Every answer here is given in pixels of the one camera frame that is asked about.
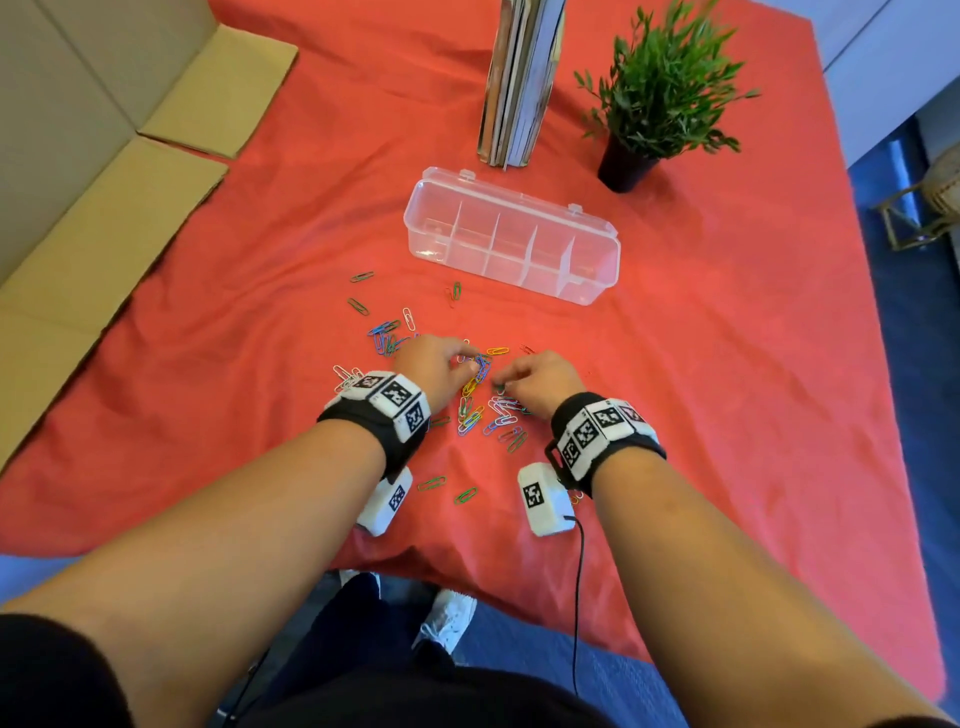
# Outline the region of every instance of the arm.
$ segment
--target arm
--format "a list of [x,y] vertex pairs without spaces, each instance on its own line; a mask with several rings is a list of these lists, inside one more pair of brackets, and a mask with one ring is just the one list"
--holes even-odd
[[[421,336],[396,370],[432,411],[476,372]],[[363,427],[324,421],[96,549],[6,612],[54,619],[103,652],[138,725],[202,723],[300,607],[385,467]]]
[[[585,391],[553,352],[494,380],[547,420]],[[636,626],[691,726],[946,717],[658,455],[615,453],[593,498]]]

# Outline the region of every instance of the red tablecloth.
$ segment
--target red tablecloth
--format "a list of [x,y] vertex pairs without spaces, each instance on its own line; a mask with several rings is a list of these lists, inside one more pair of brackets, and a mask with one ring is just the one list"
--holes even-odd
[[[744,87],[724,128],[743,154],[662,163],[633,194],[595,178],[581,139],[628,0],[570,0],[563,61],[529,168],[475,154],[498,3],[224,0],[229,25],[300,59],[223,185],[187,223],[86,371],[0,482],[0,550],[76,554],[306,429],[339,363],[382,367],[366,331],[400,309],[420,330],[569,357],[630,400],[672,462],[925,694],[944,672],[863,245],[810,27],[746,0]],[[457,274],[407,252],[402,212],[425,167],[487,181],[617,227],[620,282],[580,307]],[[373,269],[376,276],[348,278]],[[456,309],[443,289],[464,285]],[[356,314],[355,296],[372,312]],[[579,540],[537,539],[510,455],[479,431],[434,432],[390,531],[337,559],[428,578],[569,631]],[[470,486],[466,505],[454,496]],[[591,504],[581,634],[646,657]]]

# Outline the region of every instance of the hand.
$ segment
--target hand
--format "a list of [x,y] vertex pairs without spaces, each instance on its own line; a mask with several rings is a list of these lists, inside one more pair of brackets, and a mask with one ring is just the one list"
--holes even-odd
[[493,375],[493,383],[506,384],[507,394],[547,422],[564,400],[587,390],[573,365],[556,352],[514,359]]
[[424,334],[404,343],[396,353],[395,369],[423,390],[430,412],[436,413],[480,371],[480,365],[472,360],[451,369],[450,359],[457,354],[476,356],[478,353],[480,350],[462,339]]

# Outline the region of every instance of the clear plastic box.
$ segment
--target clear plastic box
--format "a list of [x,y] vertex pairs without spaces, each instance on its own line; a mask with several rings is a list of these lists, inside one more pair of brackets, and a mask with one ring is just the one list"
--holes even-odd
[[403,222],[416,257],[580,305],[620,275],[609,222],[478,182],[466,169],[425,170]]

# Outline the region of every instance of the black cable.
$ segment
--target black cable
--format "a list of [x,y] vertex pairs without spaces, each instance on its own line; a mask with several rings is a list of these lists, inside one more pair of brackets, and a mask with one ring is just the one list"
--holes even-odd
[[240,701],[243,700],[243,696],[247,694],[247,689],[250,687],[253,682],[253,678],[256,677],[256,673],[263,667],[264,662],[267,660],[267,655],[270,654],[270,647],[267,647],[266,651],[260,655],[260,659],[257,660],[250,669],[247,670],[247,682],[244,683],[243,690],[240,691],[240,694],[237,696],[237,699],[233,701],[233,707],[227,711],[227,714],[224,716],[224,722],[221,725],[228,725],[233,722],[234,717],[236,716],[237,709],[240,707]]
[[573,593],[573,693],[580,697],[580,691],[577,689],[577,643],[580,641],[580,576],[584,572],[584,552],[587,550],[587,535],[584,533],[584,525],[580,523],[576,516],[564,516],[567,521],[573,521],[580,528],[580,564],[577,566],[577,586]]

